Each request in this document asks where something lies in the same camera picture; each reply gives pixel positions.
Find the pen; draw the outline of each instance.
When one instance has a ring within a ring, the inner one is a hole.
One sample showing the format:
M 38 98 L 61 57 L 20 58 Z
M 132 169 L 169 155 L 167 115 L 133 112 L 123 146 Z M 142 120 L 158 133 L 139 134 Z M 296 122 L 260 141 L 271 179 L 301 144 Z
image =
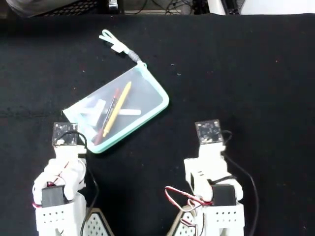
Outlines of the pen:
M 100 130 L 99 130 L 99 132 L 98 132 L 98 134 L 97 134 L 97 136 L 95 138 L 95 141 L 94 141 L 95 145 L 98 145 L 100 143 L 100 141 L 102 140 L 102 138 L 103 138 L 103 130 L 104 130 L 106 124 L 108 123 L 108 121 L 109 121 L 109 119 L 110 119 L 110 117 L 111 117 L 111 115 L 112 115 L 112 113 L 114 111 L 114 108 L 115 108 L 115 106 L 117 104 L 118 93 L 119 93 L 119 90 L 116 89 L 115 95 L 114 95 L 114 97 L 113 97 L 113 99 L 112 99 L 112 101 L 111 101 L 111 103 L 109 105 L 109 108 L 108 108 L 106 117 L 105 117 L 105 119 L 103 121 L 102 127 L 100 128 Z
M 128 93 L 130 91 L 130 88 L 131 88 L 131 81 L 126 84 L 126 86 L 122 92 L 122 95 L 119 97 L 117 104 L 116 104 L 107 124 L 105 125 L 103 137 L 105 137 L 109 133 L 110 129 L 112 128 L 112 126 L 116 120 L 116 117 L 118 115 L 118 112 L 120 111 Z

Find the yellow pencil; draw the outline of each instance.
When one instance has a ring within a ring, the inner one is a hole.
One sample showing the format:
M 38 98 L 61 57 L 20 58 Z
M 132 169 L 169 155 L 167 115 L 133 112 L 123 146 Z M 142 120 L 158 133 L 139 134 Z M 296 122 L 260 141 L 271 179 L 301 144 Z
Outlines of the yellow pencil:
M 112 128 L 112 126 L 115 122 L 115 119 L 118 115 L 118 112 L 120 111 L 121 107 L 123 106 L 123 103 L 124 103 L 128 93 L 129 93 L 130 88 L 131 88 L 131 81 L 126 84 L 126 86 L 122 92 L 122 95 L 119 97 L 117 104 L 113 110 L 113 113 L 110 116 L 108 123 L 106 124 L 106 126 L 104 128 L 103 137 L 105 137 L 109 133 L 110 129 Z

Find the red and white wire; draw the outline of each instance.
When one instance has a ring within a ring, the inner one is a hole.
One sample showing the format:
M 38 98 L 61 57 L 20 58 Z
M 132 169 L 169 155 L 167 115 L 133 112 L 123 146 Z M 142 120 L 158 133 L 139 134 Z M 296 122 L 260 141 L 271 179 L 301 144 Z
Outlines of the red and white wire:
M 182 195 L 188 197 L 188 205 L 191 206 L 191 209 L 186 209 L 186 210 L 183 209 L 183 208 L 168 194 L 168 192 L 167 192 L 168 190 L 172 190 L 172 191 L 174 191 L 174 192 L 180 193 L 180 194 L 182 194 Z M 196 208 L 198 208 L 198 207 L 200 207 L 200 206 L 208 206 L 208 205 L 211 205 L 211 204 L 212 204 L 211 202 L 205 202 L 205 201 L 203 201 L 201 198 L 199 198 L 199 197 L 197 197 L 197 196 L 194 196 L 194 195 L 189 194 L 189 193 L 187 193 L 187 192 L 178 190 L 178 189 L 176 189 L 176 188 L 174 188 L 174 187 L 171 187 L 171 186 L 166 186 L 164 192 L 165 192 L 165 195 L 166 195 L 167 199 L 171 202 L 171 204 L 175 205 L 175 206 L 176 206 L 179 210 L 181 210 L 182 212 L 191 212 L 192 210 L 195 210 Z M 195 206 L 193 207 L 193 206 L 192 206 L 192 203 L 191 203 L 191 200 L 192 200 L 192 201 L 195 201 L 195 202 L 197 202 L 197 203 L 199 203 L 199 205 L 193 203 L 193 204 L 195 205 Z

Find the black cloth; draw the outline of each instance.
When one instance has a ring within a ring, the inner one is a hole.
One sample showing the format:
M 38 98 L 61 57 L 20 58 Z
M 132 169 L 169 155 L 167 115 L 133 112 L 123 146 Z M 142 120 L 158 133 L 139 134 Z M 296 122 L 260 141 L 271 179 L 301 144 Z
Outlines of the black cloth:
M 0 21 L 1 235 L 36 235 L 32 184 L 54 157 L 61 110 L 134 66 L 98 38 L 103 29 L 141 56 L 170 97 L 160 115 L 88 161 L 101 189 L 96 207 L 115 235 L 166 234 L 178 210 L 164 186 L 189 191 L 183 160 L 198 153 L 194 122 L 215 118 L 234 133 L 226 152 L 256 181 L 255 235 L 315 235 L 314 25 L 313 15 Z M 247 233 L 252 186 L 229 170 L 243 186 Z M 85 195 L 90 203 L 89 181 Z

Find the white strap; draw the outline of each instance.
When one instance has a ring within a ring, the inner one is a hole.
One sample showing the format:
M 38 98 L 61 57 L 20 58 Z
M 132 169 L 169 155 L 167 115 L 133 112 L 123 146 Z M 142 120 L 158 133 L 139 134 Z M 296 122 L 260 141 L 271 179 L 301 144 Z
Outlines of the white strap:
M 121 41 L 119 41 L 110 31 L 104 29 L 102 31 L 102 34 L 103 35 L 100 35 L 99 38 L 113 44 L 112 46 L 113 50 L 115 50 L 118 53 L 124 52 L 127 55 L 129 54 L 130 49 Z

